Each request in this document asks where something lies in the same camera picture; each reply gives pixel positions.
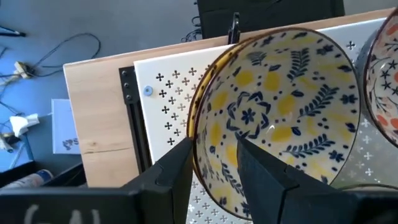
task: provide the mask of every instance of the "black bar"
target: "black bar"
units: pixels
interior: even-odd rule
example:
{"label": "black bar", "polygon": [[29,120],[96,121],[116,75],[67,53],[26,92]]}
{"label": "black bar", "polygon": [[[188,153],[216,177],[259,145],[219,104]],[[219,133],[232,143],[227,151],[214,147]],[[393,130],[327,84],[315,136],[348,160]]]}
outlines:
{"label": "black bar", "polygon": [[36,162],[30,161],[11,170],[0,173],[0,187],[19,180],[37,171]]}
{"label": "black bar", "polygon": [[139,173],[143,173],[152,165],[149,144],[146,135],[144,115],[139,98],[136,71],[134,66],[119,68],[123,98],[129,117],[130,130]]}

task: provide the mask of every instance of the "blue flower pattern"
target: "blue flower pattern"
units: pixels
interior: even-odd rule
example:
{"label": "blue flower pattern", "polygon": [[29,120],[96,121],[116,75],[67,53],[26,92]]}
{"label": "blue flower pattern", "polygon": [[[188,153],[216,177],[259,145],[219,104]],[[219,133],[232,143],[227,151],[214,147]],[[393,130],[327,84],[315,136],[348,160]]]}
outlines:
{"label": "blue flower pattern", "polygon": [[[241,120],[244,121],[245,127],[238,127],[235,125],[236,113],[242,102],[255,102],[255,105],[258,106],[257,112],[253,108],[248,108],[246,110],[242,110]],[[271,104],[264,101],[263,95],[260,91],[249,94],[248,92],[241,92],[238,96],[238,99],[235,102],[232,102],[227,107],[228,120],[226,123],[226,128],[235,133],[237,138],[249,138],[249,139],[257,139],[261,130],[266,129],[269,125],[269,119],[267,117],[268,113],[271,110]]]}
{"label": "blue flower pattern", "polygon": [[330,155],[329,159],[333,159],[336,162],[344,161],[343,153],[338,153],[336,150],[329,152],[329,155]]}
{"label": "blue flower pattern", "polygon": [[249,108],[247,111],[242,111],[242,114],[242,121],[244,121],[245,124],[254,122],[254,115],[256,115],[256,112],[254,112],[251,108]]}
{"label": "blue flower pattern", "polygon": [[343,94],[343,96],[340,98],[340,100],[345,105],[348,103],[354,104],[355,101],[358,100],[358,97],[356,97],[354,94],[351,94],[351,95]]}

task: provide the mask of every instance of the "screw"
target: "screw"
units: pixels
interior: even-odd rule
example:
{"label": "screw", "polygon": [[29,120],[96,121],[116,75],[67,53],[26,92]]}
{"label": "screw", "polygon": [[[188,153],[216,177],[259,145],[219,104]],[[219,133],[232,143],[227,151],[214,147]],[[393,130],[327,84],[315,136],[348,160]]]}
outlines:
{"label": "screw", "polygon": [[154,89],[151,86],[145,86],[144,87],[144,95],[151,96],[151,94],[153,92],[154,92]]}

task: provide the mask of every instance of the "ceramic bowl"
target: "ceramic bowl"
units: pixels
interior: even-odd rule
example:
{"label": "ceramic bowl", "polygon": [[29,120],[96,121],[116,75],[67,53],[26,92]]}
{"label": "ceramic bowl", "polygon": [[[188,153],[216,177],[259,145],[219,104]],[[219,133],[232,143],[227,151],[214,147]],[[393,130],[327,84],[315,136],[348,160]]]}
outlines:
{"label": "ceramic bowl", "polygon": [[398,147],[398,10],[370,36],[357,59],[363,99],[373,124]]}
{"label": "ceramic bowl", "polygon": [[[214,77],[214,74],[219,71],[220,68],[228,61],[228,59],[233,55],[235,51],[237,51],[240,47],[244,46],[245,43],[249,42],[251,38],[245,39],[240,41],[240,43],[235,44],[225,50],[220,56],[216,58],[216,60],[208,66],[205,73],[203,74],[202,79],[200,80],[195,94],[192,97],[192,101],[190,104],[190,109],[188,112],[188,119],[187,122],[187,136],[193,138],[194,135],[194,122],[195,122],[195,115],[197,113],[197,109],[199,107],[199,102],[205,92],[205,87],[209,84],[210,80]],[[196,164],[193,164],[193,170],[198,175]]]}
{"label": "ceramic bowl", "polygon": [[330,38],[300,28],[260,35],[205,88],[194,128],[198,177],[220,207],[249,220],[236,139],[330,184],[349,156],[359,109],[351,60]]}

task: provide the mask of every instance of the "yellow lemon pattern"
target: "yellow lemon pattern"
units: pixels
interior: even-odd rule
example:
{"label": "yellow lemon pattern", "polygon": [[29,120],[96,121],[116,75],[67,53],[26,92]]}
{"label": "yellow lemon pattern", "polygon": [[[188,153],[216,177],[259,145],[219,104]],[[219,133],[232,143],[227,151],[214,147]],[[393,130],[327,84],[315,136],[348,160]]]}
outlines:
{"label": "yellow lemon pattern", "polygon": [[238,87],[246,86],[246,85],[250,84],[251,82],[253,82],[253,80],[254,80],[253,73],[252,73],[252,71],[248,71],[248,70],[239,72],[236,75],[235,80],[236,80],[236,85]]}
{"label": "yellow lemon pattern", "polygon": [[292,131],[289,126],[276,126],[271,134],[272,142],[286,142],[292,137]]}
{"label": "yellow lemon pattern", "polygon": [[213,101],[213,107],[215,110],[219,110],[224,106],[227,96],[228,96],[227,91],[222,91],[221,93],[217,94],[217,96]]}
{"label": "yellow lemon pattern", "polygon": [[292,95],[286,95],[278,102],[278,112],[286,116],[294,111],[296,99]]}
{"label": "yellow lemon pattern", "polygon": [[264,82],[264,88],[268,91],[278,91],[281,75],[277,72],[269,72]]}
{"label": "yellow lemon pattern", "polygon": [[210,83],[198,110],[195,164],[225,210],[250,218],[238,139],[326,184],[343,167],[358,128],[359,91],[351,60],[329,38],[292,28],[253,39]]}
{"label": "yellow lemon pattern", "polygon": [[221,141],[221,126],[215,122],[210,129],[210,142],[212,146],[216,146]]}

